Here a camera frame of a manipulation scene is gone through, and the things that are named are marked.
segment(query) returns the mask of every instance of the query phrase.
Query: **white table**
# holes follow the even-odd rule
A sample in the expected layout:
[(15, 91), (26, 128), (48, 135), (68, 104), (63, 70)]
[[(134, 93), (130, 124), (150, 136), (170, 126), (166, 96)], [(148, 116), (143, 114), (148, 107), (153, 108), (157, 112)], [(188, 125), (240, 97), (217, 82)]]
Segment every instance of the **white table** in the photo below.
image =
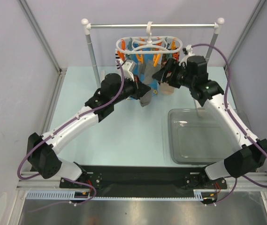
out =
[[(115, 67), (100, 67), (105, 73)], [(209, 67), (209, 79), (225, 89), (227, 78), (222, 67)], [(92, 67), (69, 67), (55, 109), (51, 129), (73, 116), (93, 96), (96, 87)], [(234, 105), (229, 93), (229, 103)], [(101, 123), (72, 140), (59, 157), (82, 165), (189, 166), (171, 159), (168, 144), (168, 112), (194, 109), (189, 90), (181, 87), (170, 96), (154, 96), (141, 107), (139, 101), (124, 100)]]

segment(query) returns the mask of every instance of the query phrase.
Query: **gray plastic tray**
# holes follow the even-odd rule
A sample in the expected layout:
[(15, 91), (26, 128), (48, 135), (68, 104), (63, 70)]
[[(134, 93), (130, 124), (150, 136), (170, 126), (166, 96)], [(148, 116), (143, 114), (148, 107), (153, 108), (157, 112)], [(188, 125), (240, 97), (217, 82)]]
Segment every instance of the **gray plastic tray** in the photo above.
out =
[[(237, 111), (249, 128), (247, 116)], [(177, 164), (207, 165), (230, 156), (228, 137), (205, 109), (172, 109), (168, 113), (171, 157)]]

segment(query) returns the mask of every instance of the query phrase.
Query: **gray wall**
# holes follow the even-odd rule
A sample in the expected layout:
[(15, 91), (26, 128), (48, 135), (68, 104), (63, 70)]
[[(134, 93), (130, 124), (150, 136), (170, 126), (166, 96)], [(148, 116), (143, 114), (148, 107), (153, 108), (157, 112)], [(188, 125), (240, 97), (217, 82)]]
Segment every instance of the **gray wall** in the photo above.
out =
[(28, 136), (41, 131), (56, 77), (17, 1), (0, 0), (0, 194), (6, 193), (0, 205), (6, 209)]
[(232, 66), (237, 105), (253, 131), (267, 138), (267, 3)]
[[(232, 51), (258, 0), (27, 0), (62, 68), (91, 66), (81, 20), (91, 23), (213, 23), (225, 24), (216, 42), (226, 56)], [(152, 34), (178, 37), (184, 45), (209, 43), (213, 29), (153, 29)], [(92, 30), (97, 63), (112, 66), (115, 43), (128, 36), (145, 36), (145, 29)], [(207, 48), (198, 53), (205, 54)], [(212, 66), (223, 66), (213, 53)]]

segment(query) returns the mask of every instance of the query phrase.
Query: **metal floor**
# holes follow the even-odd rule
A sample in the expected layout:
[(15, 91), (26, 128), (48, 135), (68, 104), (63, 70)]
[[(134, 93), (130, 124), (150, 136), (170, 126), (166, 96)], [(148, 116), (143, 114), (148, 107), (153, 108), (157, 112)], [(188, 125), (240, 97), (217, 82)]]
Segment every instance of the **metal floor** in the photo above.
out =
[(236, 192), (216, 207), (186, 201), (111, 200), (27, 212), (53, 202), (26, 200), (19, 225), (267, 225), (260, 192)]

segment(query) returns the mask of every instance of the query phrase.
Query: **robotic arm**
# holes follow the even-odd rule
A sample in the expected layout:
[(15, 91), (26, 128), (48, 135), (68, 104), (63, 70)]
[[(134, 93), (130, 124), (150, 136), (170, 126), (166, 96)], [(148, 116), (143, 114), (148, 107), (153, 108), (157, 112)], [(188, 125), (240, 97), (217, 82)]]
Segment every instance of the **robotic arm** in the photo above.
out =
[(137, 77), (133, 76), (131, 71), (134, 66), (135, 62), (131, 60), (127, 60), (123, 63), (122, 68), (125, 76), (124, 85), (121, 93), (113, 103), (104, 106), (111, 101), (120, 90), (122, 81), (118, 74), (106, 75), (105, 79), (101, 82), (101, 88), (97, 89), (81, 110), (65, 124), (41, 136), (36, 133), (30, 135), (28, 138), (27, 153), (42, 141), (46, 141), (28, 158), (32, 167), (38, 171), (44, 179), (57, 175), (70, 180), (77, 180), (79, 176), (84, 173), (84, 169), (75, 162), (71, 163), (58, 158), (57, 154), (78, 134), (101, 122), (112, 113), (115, 104), (128, 97), (140, 99), (151, 90), (149, 86), (143, 84)]
[[(227, 133), (234, 152), (228, 158), (206, 166), (200, 175), (202, 182), (206, 183), (226, 176), (238, 178), (261, 167), (266, 158), (249, 141), (248, 137), (256, 140), (266, 153), (267, 140), (258, 139), (230, 105), (225, 107), (224, 91), (217, 82), (208, 79), (205, 58), (194, 55), (191, 49), (187, 49), (185, 53), (186, 56), (180, 63), (175, 59), (169, 59), (165, 66), (153, 75), (153, 78), (175, 88), (181, 86), (189, 88), (191, 96), (214, 116)], [(247, 135), (243, 135), (242, 130), (233, 122), (227, 110), (231, 111), (241, 127), (247, 131)]]

